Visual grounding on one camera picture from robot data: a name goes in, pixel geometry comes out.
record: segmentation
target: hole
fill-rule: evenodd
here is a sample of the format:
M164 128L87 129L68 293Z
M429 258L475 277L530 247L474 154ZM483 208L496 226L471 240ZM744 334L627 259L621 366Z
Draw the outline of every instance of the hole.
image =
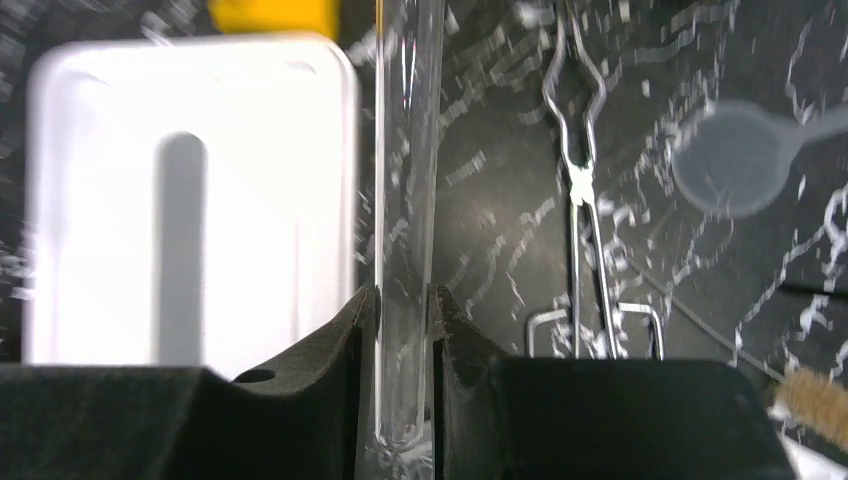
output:
M233 383L259 383L259 382L267 382L272 378L276 377L272 370L267 370L265 368L255 368L253 370L248 370L233 380Z

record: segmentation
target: black countertop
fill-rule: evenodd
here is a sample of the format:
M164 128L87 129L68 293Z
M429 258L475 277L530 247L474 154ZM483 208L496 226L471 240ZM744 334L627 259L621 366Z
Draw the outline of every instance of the black countertop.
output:
M20 358L20 305L27 296L20 287L28 272L23 140L29 67L48 48L71 40L139 38L144 30L212 34L203 3L0 1L0 354L7 361ZM658 310L667 357L738 364L764 387L763 365L782 370L789 361L845 382L848 325L841 319L848 304L776 287L784 278L848 287L841 276L848 249L848 136L802 149L777 200L736 220L705 215L682 197L670 152L680 122L717 99L744 99L799 122L841 103L848 96L848 4L581 3L587 48L610 91L597 124L595 186L614 293ZM357 240L365 281L373 258L374 7L348 0L343 10L340 44L364 92ZM525 353L527 318L568 302L557 132L541 97L553 20L547 2L448 2L434 281L450 287L484 332L519 355ZM577 119L590 94L582 77L566 66L558 92L564 110ZM594 302L583 304L584 318L596 318ZM629 320L622 325L629 355L644 356L644 327ZM566 330L563 322L541 331L538 350L566 352ZM845 462L803 429L778 426Z

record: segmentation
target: yellow object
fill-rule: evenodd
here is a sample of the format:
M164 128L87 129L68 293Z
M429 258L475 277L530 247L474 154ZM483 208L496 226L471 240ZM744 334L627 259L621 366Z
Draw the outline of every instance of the yellow object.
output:
M210 0L224 33L308 31L337 40L339 0Z

